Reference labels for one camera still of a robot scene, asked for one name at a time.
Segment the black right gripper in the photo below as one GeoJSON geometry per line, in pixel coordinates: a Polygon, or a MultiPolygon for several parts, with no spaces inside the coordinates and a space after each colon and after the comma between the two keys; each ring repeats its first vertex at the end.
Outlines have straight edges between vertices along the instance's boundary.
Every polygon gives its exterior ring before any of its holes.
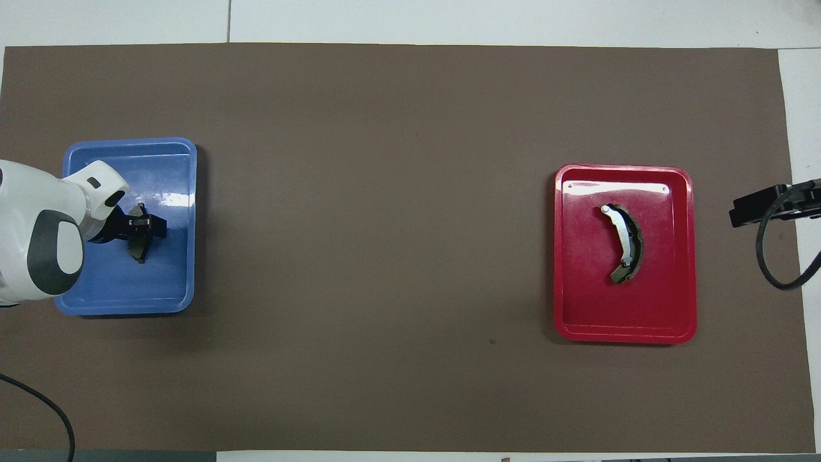
{"type": "Polygon", "coordinates": [[[777,184],[773,188],[775,196],[768,206],[767,192],[754,192],[733,200],[729,211],[731,227],[757,223],[762,218],[763,222],[769,222],[820,217],[820,180],[777,184]]]}

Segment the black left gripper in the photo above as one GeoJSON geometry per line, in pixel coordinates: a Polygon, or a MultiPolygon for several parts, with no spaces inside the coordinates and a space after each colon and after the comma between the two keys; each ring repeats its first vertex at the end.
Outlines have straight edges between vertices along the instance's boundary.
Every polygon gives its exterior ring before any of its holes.
{"type": "Polygon", "coordinates": [[[129,216],[121,207],[114,207],[100,229],[86,239],[90,243],[109,243],[112,240],[126,241],[131,237],[131,228],[152,228],[153,237],[166,239],[167,220],[151,216],[129,216]]]}

